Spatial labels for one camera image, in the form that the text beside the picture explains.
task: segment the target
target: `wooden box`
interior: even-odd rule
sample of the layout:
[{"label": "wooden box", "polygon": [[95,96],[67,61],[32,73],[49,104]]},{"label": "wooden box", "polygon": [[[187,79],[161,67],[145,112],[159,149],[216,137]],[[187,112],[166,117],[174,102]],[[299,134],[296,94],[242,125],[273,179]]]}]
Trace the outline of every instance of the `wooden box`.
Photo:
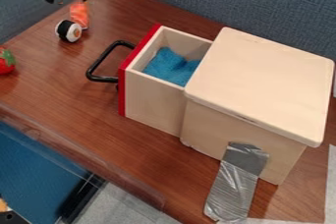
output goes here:
[{"label": "wooden box", "polygon": [[261,178],[281,184],[323,141],[333,61],[224,28],[189,80],[181,141],[221,159],[229,141],[269,153]]},{"label": "wooden box", "polygon": [[[142,72],[165,46],[202,59],[186,87]],[[329,59],[231,28],[212,42],[156,26],[119,69],[119,112],[219,160],[229,141],[254,144],[270,155],[260,177],[278,185],[323,141],[333,70]]]},{"label": "wooden box", "polygon": [[119,68],[119,114],[179,137],[187,98],[184,88],[142,72],[161,47],[201,59],[212,41],[155,26]]}]

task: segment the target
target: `floor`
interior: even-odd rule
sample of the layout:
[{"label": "floor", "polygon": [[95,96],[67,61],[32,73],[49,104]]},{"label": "floor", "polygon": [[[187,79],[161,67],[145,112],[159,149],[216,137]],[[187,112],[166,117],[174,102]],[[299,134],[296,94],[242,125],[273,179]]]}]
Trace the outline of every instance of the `floor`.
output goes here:
[{"label": "floor", "polygon": [[178,224],[180,222],[113,184],[107,184],[86,206],[74,224],[87,223]]}]

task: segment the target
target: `box lid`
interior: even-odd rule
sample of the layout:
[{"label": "box lid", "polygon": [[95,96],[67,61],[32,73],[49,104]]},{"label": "box lid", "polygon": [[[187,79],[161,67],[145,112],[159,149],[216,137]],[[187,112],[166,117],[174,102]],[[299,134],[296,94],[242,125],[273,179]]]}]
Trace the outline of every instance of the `box lid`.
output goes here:
[{"label": "box lid", "polygon": [[231,28],[220,31],[185,94],[312,147],[323,141],[334,62]]}]

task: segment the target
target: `blue cloth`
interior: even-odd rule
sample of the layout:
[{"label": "blue cloth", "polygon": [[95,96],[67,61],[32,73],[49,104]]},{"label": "blue cloth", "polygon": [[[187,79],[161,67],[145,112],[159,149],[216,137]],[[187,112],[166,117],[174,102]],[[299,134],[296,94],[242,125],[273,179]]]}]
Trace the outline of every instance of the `blue cloth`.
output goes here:
[{"label": "blue cloth", "polygon": [[169,47],[162,47],[143,72],[161,80],[185,86],[199,62],[200,60],[187,61]]},{"label": "blue cloth", "polygon": [[0,122],[0,194],[31,223],[55,223],[59,207],[82,180],[78,176],[86,173],[69,159]]}]

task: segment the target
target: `drawer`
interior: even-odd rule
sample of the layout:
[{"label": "drawer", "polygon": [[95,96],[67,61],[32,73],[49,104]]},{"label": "drawer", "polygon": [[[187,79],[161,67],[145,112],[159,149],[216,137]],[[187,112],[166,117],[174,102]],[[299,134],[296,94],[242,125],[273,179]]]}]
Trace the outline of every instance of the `drawer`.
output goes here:
[{"label": "drawer", "polygon": [[186,60],[199,60],[211,44],[192,34],[154,26],[119,68],[119,114],[179,137],[187,102],[184,88],[142,71],[162,47]]}]

